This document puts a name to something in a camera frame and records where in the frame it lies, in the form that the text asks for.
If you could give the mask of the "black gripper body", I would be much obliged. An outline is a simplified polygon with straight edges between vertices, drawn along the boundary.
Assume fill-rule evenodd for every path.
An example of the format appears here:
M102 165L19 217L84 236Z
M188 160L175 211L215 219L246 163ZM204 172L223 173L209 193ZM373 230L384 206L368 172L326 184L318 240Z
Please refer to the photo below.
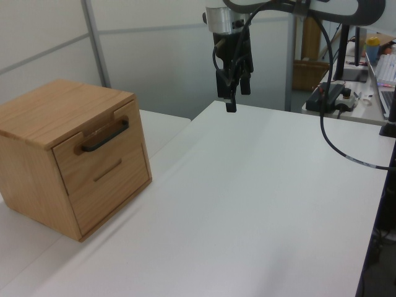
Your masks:
M239 50L238 54L236 55L237 66L247 66L247 70L249 73L252 73L254 71L251 53L250 31L247 31L243 35L243 40L240 47L238 47L238 42L242 35L242 32L229 35L212 33L212 35L213 42L216 47L216 49L214 49L212 53L213 64L215 65L216 72L220 70L231 69L236 50ZM218 57L223 61L223 68L220 69L217 66L217 63L215 62L215 57Z

